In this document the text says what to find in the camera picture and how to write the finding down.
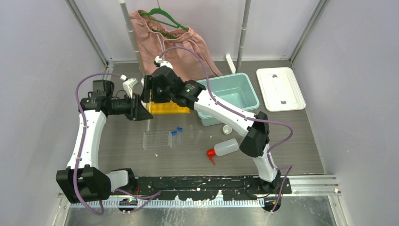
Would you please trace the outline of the blue capped tube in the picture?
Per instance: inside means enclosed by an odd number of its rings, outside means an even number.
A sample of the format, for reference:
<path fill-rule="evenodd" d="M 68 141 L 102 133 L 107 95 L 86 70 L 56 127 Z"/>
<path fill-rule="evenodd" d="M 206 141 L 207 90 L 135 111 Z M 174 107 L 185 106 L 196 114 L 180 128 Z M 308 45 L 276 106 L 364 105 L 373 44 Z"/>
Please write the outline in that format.
<path fill-rule="evenodd" d="M 171 147 L 175 147 L 177 142 L 177 131 L 171 131 L 171 138 L 172 138 Z"/>
<path fill-rule="evenodd" d="M 176 128 L 177 129 L 177 143 L 178 144 L 181 144 L 181 142 L 182 142 L 182 133 L 183 133 L 183 128 L 181 128 L 181 127 L 177 127 Z"/>

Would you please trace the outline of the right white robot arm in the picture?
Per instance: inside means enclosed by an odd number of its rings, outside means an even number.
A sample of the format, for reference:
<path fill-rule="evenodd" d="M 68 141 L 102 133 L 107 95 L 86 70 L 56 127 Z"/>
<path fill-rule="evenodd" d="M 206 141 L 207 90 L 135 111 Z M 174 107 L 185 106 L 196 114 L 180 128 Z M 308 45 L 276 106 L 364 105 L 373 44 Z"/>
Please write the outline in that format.
<path fill-rule="evenodd" d="M 181 107 L 206 113 L 230 126 L 243 137 L 239 149 L 253 158 L 262 189 L 271 194 L 279 188 L 281 172 L 273 166 L 265 113 L 254 114 L 229 104 L 197 81 L 182 81 L 167 66 L 161 66 L 152 75 L 144 77 L 142 101 L 172 101 Z"/>

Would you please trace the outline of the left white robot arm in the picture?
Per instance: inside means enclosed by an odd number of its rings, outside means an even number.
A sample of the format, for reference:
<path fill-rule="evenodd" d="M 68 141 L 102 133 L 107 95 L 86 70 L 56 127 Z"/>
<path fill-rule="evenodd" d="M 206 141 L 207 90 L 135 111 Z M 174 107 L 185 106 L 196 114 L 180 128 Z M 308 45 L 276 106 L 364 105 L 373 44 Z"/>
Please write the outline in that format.
<path fill-rule="evenodd" d="M 124 115 L 131 121 L 152 119 L 140 96 L 133 93 L 137 79 L 123 79 L 124 97 L 114 97 L 115 85 L 108 80 L 95 80 L 93 90 L 81 99 L 80 128 L 72 156 L 66 169 L 56 173 L 56 182 L 70 203 L 93 202 L 109 198 L 120 189 L 132 194 L 138 186 L 130 168 L 103 173 L 98 166 L 98 152 L 104 125 L 110 115 Z"/>

